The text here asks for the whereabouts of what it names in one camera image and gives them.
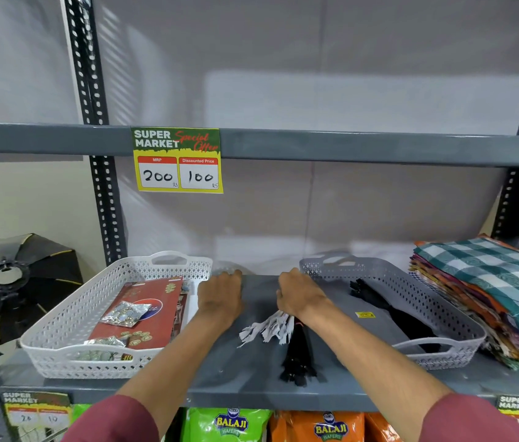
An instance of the stack of towels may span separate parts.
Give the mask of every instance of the stack of towels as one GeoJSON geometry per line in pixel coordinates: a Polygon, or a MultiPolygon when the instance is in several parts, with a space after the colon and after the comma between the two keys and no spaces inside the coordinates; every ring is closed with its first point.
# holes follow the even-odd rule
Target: stack of towels
{"type": "Polygon", "coordinates": [[[411,275],[480,322],[484,348],[519,370],[519,250],[489,237],[416,245],[411,275]]]}

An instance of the perforated basket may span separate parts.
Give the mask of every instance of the perforated basket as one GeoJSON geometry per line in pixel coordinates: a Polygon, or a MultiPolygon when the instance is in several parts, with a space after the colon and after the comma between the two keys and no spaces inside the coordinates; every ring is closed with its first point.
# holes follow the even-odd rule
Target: perforated basket
{"type": "Polygon", "coordinates": [[[131,361],[78,361],[82,351],[110,351],[106,345],[84,345],[102,314],[125,282],[183,276],[194,282],[184,312],[187,323],[197,311],[198,284],[211,275],[212,260],[174,251],[119,259],[79,287],[61,304],[29,328],[20,346],[46,378],[129,378],[145,367],[161,349],[123,348],[131,361]]]}
{"type": "Polygon", "coordinates": [[[386,260],[357,258],[348,253],[334,252],[303,259],[300,268],[315,280],[355,281],[362,278],[393,307],[410,313],[430,326],[438,337],[413,339],[393,346],[402,350],[425,343],[449,347],[434,354],[407,355],[427,370],[466,366],[486,337],[485,330],[474,319],[386,260]]]}

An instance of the gray plastic basket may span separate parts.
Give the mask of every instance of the gray plastic basket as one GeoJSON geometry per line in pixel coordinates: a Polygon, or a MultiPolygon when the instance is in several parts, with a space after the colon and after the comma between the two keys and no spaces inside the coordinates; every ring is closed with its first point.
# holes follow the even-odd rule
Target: gray plastic basket
{"type": "Polygon", "coordinates": [[[475,320],[386,260],[330,252],[322,257],[301,260],[300,268],[315,280],[355,281],[360,277],[393,307],[410,313],[430,326],[438,337],[393,345],[402,350],[424,343],[449,346],[445,352],[407,355],[427,370],[466,366],[486,337],[485,330],[475,320]]]}

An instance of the green checkered towel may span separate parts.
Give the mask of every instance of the green checkered towel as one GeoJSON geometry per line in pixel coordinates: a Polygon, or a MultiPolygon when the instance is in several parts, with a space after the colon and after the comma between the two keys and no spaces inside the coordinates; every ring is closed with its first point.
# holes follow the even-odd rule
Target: green checkered towel
{"type": "Polygon", "coordinates": [[[460,281],[475,284],[509,311],[519,330],[519,251],[486,238],[426,243],[415,253],[460,281]]]}

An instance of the gray shelf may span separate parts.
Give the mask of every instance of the gray shelf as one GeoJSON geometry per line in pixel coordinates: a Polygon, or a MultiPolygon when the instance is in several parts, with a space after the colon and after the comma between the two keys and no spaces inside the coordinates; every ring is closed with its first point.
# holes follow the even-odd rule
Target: gray shelf
{"type": "MultiPolygon", "coordinates": [[[[220,129],[223,158],[519,167],[519,135],[220,129]]],[[[128,126],[0,124],[0,153],[130,156],[128,126]]]]}
{"type": "MultiPolygon", "coordinates": [[[[184,405],[374,411],[374,405],[362,388],[313,333],[310,340],[315,367],[320,375],[310,379],[305,388],[278,379],[286,346],[279,346],[276,341],[254,341],[237,349],[238,331],[275,311],[275,295],[267,295],[266,292],[275,292],[276,285],[275,276],[247,276],[243,290],[246,310],[212,348],[188,390],[184,405]]],[[[495,400],[499,394],[519,394],[519,372],[510,371],[496,360],[481,354],[477,354],[465,368],[432,373],[463,394],[489,400],[495,400]]],[[[2,393],[20,390],[64,392],[70,394],[75,403],[100,401],[114,394],[125,381],[44,379],[22,350],[18,350],[0,367],[2,393]]]]}

